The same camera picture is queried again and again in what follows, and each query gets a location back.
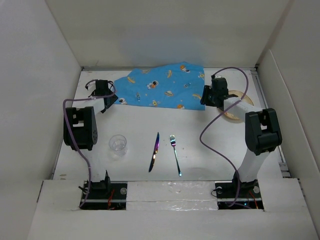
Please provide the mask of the blue space-print cloth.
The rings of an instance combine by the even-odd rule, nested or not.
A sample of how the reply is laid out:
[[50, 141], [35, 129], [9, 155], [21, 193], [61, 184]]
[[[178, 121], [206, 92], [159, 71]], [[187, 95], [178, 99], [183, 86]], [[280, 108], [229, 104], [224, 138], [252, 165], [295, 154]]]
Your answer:
[[115, 81], [118, 105], [203, 111], [205, 85], [201, 65], [187, 62], [151, 69], [135, 68]]

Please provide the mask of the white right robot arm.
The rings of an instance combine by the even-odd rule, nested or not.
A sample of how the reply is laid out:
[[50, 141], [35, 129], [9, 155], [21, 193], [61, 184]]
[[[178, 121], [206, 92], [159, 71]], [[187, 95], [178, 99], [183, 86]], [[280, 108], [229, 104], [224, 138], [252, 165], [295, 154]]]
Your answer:
[[216, 107], [244, 122], [247, 150], [231, 184], [232, 193], [237, 197], [243, 197], [258, 181], [258, 172], [266, 158], [282, 144], [276, 110], [256, 107], [238, 95], [230, 94], [227, 80], [215, 75], [211, 76], [211, 85], [204, 86], [200, 103]]

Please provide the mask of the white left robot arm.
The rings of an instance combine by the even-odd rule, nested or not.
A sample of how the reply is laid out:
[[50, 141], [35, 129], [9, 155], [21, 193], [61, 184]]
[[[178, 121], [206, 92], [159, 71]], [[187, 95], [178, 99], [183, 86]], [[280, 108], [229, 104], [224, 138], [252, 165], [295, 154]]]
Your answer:
[[94, 90], [87, 98], [67, 98], [62, 103], [63, 141], [76, 151], [85, 161], [88, 170], [86, 185], [80, 187], [84, 194], [94, 191], [100, 198], [107, 198], [112, 191], [111, 180], [106, 173], [99, 182], [92, 181], [92, 170], [89, 159], [82, 150], [91, 151], [98, 142], [96, 115], [105, 113], [117, 100], [116, 87], [113, 81], [93, 79], [85, 84], [85, 89], [93, 85]]

